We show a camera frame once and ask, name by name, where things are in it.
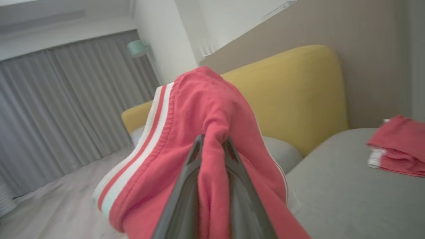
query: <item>folded red towel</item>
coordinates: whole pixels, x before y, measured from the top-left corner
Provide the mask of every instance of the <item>folded red towel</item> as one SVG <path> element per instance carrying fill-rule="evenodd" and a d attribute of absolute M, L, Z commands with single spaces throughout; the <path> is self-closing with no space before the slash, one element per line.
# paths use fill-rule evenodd
<path fill-rule="evenodd" d="M 230 236 L 230 192 L 221 144 L 230 136 L 279 238 L 307 239 L 286 206 L 282 169 L 235 86 L 200 67 L 157 89 L 134 152 L 98 184 L 94 199 L 118 231 L 151 238 L 195 138 L 205 134 L 198 176 L 201 238 Z"/>
<path fill-rule="evenodd" d="M 374 166 L 401 174 L 425 176 L 424 123 L 395 116 L 375 133 L 368 145 L 383 149 L 380 159 L 373 159 Z"/>

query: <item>yellow headboard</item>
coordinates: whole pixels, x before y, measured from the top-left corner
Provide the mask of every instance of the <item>yellow headboard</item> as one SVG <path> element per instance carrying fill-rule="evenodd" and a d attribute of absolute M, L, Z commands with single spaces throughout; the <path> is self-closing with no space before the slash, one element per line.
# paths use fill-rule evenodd
<path fill-rule="evenodd" d="M 222 76 L 245 96 L 264 136 L 295 146 L 303 156 L 348 129 L 339 60 L 326 46 L 295 48 Z M 145 124 L 149 109 L 145 103 L 122 113 L 129 132 Z"/>

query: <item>floor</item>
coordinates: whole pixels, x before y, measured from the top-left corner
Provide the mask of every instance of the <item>floor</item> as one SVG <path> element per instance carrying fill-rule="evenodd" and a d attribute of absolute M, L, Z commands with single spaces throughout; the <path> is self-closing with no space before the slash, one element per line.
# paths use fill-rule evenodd
<path fill-rule="evenodd" d="M 17 199 L 0 219 L 1 239 L 126 239 L 104 219 L 91 195 L 131 148 L 111 154 Z"/>

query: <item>ceiling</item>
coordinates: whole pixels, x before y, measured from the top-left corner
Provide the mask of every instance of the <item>ceiling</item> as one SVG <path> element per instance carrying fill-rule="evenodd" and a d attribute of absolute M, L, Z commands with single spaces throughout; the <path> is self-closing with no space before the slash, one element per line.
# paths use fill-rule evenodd
<path fill-rule="evenodd" d="M 0 36 L 58 23 L 128 17 L 135 0 L 0 0 Z"/>

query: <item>mint green lamp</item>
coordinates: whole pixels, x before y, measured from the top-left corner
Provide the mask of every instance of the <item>mint green lamp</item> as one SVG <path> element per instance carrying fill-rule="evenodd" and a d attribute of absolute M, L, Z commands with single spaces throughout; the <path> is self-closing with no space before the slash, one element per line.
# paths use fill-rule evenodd
<path fill-rule="evenodd" d="M 146 46 L 141 40 L 133 41 L 127 45 L 132 58 L 139 58 L 147 54 Z"/>

